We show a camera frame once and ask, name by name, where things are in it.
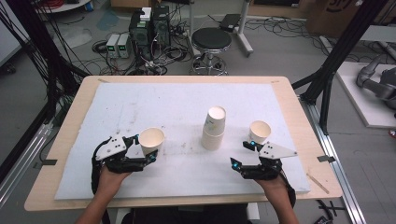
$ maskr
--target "person's right arm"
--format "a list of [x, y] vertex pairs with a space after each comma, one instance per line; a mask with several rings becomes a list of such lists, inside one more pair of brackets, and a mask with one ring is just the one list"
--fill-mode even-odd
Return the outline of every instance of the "person's right arm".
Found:
[[298, 223], [289, 201], [286, 184], [280, 176], [273, 180], [256, 180], [256, 182], [262, 186], [265, 196], [276, 211], [280, 224]]

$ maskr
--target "black tape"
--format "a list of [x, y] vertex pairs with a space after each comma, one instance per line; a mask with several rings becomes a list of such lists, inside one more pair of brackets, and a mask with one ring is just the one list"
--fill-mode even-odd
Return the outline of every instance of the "black tape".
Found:
[[42, 165], [55, 165], [58, 160], [44, 160]]
[[319, 160], [320, 162], [323, 162], [323, 161], [334, 162], [334, 161], [335, 161], [335, 158], [334, 158], [334, 157], [329, 157], [329, 156], [325, 155], [325, 156], [318, 157], [318, 160]]

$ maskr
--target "stool leg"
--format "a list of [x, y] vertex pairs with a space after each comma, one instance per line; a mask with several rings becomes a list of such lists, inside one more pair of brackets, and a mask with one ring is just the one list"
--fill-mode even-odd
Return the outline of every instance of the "stool leg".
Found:
[[213, 54], [208, 53], [207, 54], [207, 63], [206, 63], [206, 67], [207, 67], [207, 74], [210, 76], [210, 72], [212, 71], [212, 59], [213, 59]]

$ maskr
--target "human arm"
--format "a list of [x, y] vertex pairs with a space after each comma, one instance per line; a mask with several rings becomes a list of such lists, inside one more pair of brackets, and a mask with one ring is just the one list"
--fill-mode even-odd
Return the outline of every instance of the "human arm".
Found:
[[291, 207], [286, 184], [279, 175], [273, 180], [258, 180], [256, 182], [262, 187], [268, 201], [274, 207], [280, 224], [298, 223], [297, 216]]
[[99, 224], [107, 205], [119, 191], [122, 181], [131, 173], [116, 174], [102, 167], [98, 190], [79, 216], [76, 224]]

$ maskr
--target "black stool seat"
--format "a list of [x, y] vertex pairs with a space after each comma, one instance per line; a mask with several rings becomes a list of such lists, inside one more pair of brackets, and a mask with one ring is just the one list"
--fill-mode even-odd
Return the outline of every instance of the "black stool seat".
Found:
[[219, 28], [203, 28], [195, 31], [191, 37], [192, 44], [203, 50], [226, 49], [231, 45], [230, 36]]

